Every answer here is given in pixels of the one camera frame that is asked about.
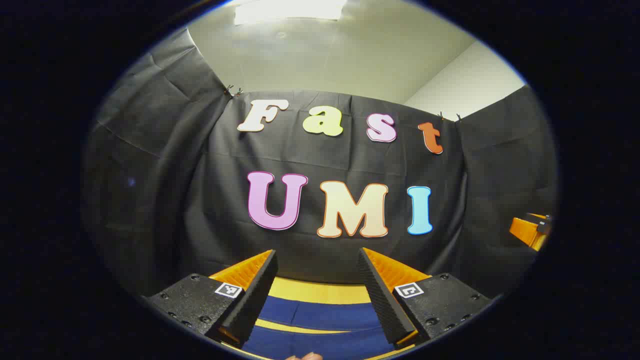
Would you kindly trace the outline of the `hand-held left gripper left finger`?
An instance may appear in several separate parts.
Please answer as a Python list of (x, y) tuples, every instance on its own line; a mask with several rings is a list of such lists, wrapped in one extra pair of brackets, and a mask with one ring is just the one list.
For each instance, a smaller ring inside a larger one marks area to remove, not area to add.
[(206, 276), (186, 275), (144, 300), (188, 331), (241, 348), (248, 341), (278, 272), (275, 250)]

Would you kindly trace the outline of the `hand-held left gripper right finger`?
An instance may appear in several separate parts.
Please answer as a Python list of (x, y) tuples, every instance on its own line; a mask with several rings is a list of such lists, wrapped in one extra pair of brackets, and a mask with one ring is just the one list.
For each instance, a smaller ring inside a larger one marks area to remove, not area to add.
[(427, 275), (368, 248), (359, 249), (358, 271), (384, 335), (397, 350), (448, 334), (493, 304), (450, 273)]

